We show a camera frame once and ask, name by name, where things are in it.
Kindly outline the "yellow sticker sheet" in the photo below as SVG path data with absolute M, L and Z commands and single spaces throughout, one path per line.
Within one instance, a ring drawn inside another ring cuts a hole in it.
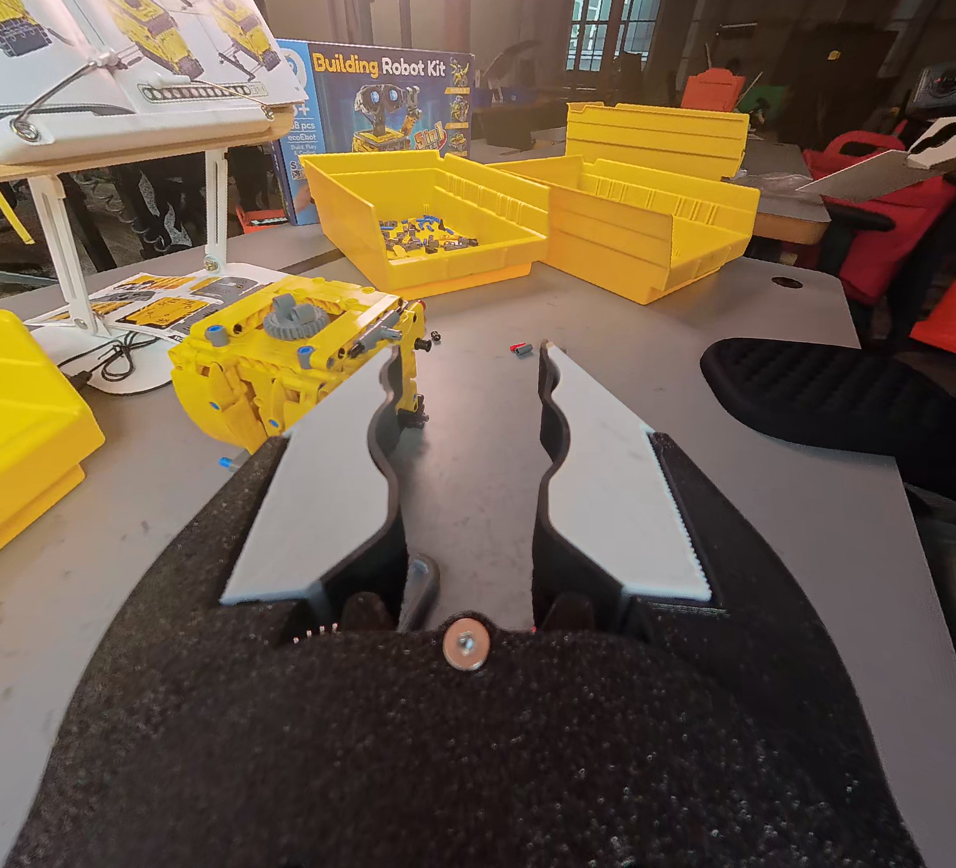
M 126 333 L 158 337 L 172 343 L 185 339 L 190 328 L 266 285 L 282 279 L 280 271 L 253 264 L 227 264 L 218 272 L 163 276 L 141 272 L 90 295 L 95 325 L 87 331 L 66 306 L 26 322 L 33 332 L 63 332 L 67 340 L 92 345 Z

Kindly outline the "window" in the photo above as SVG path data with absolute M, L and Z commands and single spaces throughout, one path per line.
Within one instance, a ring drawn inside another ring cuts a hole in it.
M 573 0 L 565 71 L 601 70 L 610 31 L 616 29 L 613 56 L 637 55 L 646 67 L 663 0 Z

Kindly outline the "red fabric bag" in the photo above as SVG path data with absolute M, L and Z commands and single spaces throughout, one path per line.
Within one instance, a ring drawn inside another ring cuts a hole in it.
M 850 131 L 822 150 L 802 156 L 814 181 L 828 180 L 870 159 L 907 155 L 902 139 L 908 122 L 892 133 Z M 926 179 L 867 200 L 822 194 L 831 215 L 819 245 L 817 269 L 837 276 L 849 301 L 874 308 L 887 294 L 906 260 L 954 205 L 954 172 Z

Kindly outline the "lego instruction booklet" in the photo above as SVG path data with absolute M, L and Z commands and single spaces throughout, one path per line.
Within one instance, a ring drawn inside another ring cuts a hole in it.
M 254 0 L 2 0 L 1 59 L 5 117 L 305 100 Z

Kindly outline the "yellow plastic bin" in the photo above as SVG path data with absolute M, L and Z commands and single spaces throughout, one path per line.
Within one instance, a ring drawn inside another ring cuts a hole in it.
M 105 442 L 87 402 L 25 324 L 1 312 L 1 546 L 85 479 Z
M 548 189 L 545 263 L 639 305 L 744 255 L 756 188 L 581 156 L 500 162 Z
M 571 102 L 566 154 L 721 181 L 738 173 L 748 128 L 739 113 Z
M 528 275 L 548 250 L 548 189 L 431 150 L 307 156 L 322 231 L 376 288 L 442 295 Z M 391 262 L 380 221 L 435 215 L 478 248 Z

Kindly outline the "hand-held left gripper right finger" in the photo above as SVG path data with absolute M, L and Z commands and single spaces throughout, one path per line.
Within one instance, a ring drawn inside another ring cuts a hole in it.
M 551 464 L 532 536 L 532 612 L 646 631 L 653 609 L 707 611 L 712 585 L 657 433 L 553 341 L 539 351 L 540 442 Z

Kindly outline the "grey background desk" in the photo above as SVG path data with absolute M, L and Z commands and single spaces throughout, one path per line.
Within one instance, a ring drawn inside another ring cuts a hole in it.
M 803 194 L 799 189 L 812 178 L 801 149 L 756 134 L 747 138 L 741 164 L 745 177 L 760 179 L 795 176 L 796 190 L 774 186 L 760 191 L 753 228 L 759 244 L 775 243 L 793 247 L 818 244 L 830 225 L 830 215 L 819 196 Z

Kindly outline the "yellow lego vehicle model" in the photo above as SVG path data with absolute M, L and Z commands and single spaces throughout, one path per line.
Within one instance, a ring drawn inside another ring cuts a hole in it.
M 423 427 L 415 353 L 431 346 L 421 300 L 285 276 L 195 323 L 169 352 L 171 381 L 200 430 L 254 454 L 389 347 L 400 352 L 400 425 Z

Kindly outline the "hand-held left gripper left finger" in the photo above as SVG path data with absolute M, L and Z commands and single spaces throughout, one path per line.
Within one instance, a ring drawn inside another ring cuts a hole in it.
M 222 605 L 304 602 L 330 627 L 370 593 L 399 620 L 409 553 L 390 456 L 401 389 L 400 350 L 386 345 L 284 434 Z

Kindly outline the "white and wooden book stand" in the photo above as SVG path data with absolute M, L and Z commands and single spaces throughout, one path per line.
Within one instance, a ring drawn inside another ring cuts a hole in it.
M 281 99 L 276 105 L 241 101 L 238 107 L 214 105 L 209 110 L 163 111 L 73 123 L 65 126 L 34 123 L 31 114 L 5 121 L 2 136 L 8 144 L 2 154 L 2 180 L 28 181 L 44 236 L 54 261 L 66 318 L 50 315 L 25 325 L 44 356 L 65 373 L 92 369 L 126 334 L 143 334 L 144 360 L 134 374 L 113 384 L 113 394 L 136 394 L 168 384 L 171 362 L 168 349 L 177 345 L 170 327 L 159 331 L 126 321 L 134 310 L 148 310 L 164 297 L 190 297 L 185 287 L 154 290 L 150 300 L 103 314 L 93 309 L 80 267 L 77 244 L 66 210 L 61 174 L 203 152 L 206 169 L 207 244 L 203 268 L 186 277 L 189 285 L 217 283 L 223 278 L 249 278 L 257 284 L 276 280 L 277 273 L 249 264 L 228 262 L 229 148 L 277 140 L 289 133 L 293 108 L 303 97 Z

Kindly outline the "grey lego handle assembly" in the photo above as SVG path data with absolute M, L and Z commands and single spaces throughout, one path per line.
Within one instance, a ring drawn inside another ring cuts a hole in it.
M 440 567 L 425 553 L 409 560 L 397 631 L 419 631 L 431 614 L 440 592 Z

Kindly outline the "orange object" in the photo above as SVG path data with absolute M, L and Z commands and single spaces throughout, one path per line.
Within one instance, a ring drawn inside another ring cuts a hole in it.
M 732 113 L 743 94 L 746 77 L 724 68 L 689 75 L 681 98 L 685 110 Z

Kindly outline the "yellow ribbon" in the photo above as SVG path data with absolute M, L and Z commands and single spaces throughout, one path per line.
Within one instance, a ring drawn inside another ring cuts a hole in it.
M 4 219 L 10 225 L 13 232 L 19 237 L 19 239 L 27 246 L 35 246 L 36 241 L 30 234 L 30 231 L 26 229 L 22 221 L 16 214 L 14 207 L 10 204 L 9 200 L 6 198 L 6 194 L 1 189 L 0 194 L 0 206 L 1 212 Z

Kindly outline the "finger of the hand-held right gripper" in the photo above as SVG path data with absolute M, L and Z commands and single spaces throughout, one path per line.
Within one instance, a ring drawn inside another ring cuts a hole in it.
M 955 118 L 934 121 L 908 149 L 907 167 L 923 171 L 955 169 Z
M 904 150 L 886 150 L 796 189 L 797 195 L 866 202 L 926 180 L 926 163 Z

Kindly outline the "pile of small lego pieces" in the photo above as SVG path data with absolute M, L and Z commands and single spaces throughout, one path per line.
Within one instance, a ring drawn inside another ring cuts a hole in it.
M 448 228 L 435 215 L 380 221 L 378 224 L 386 257 L 397 262 L 410 257 L 434 256 L 478 248 L 480 241 Z

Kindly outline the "blue lego kit box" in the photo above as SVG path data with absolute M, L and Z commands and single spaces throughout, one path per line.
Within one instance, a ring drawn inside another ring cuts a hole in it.
M 306 100 L 272 145 L 273 171 L 290 224 L 318 223 L 304 158 L 435 150 L 469 157 L 474 56 L 280 39 Z

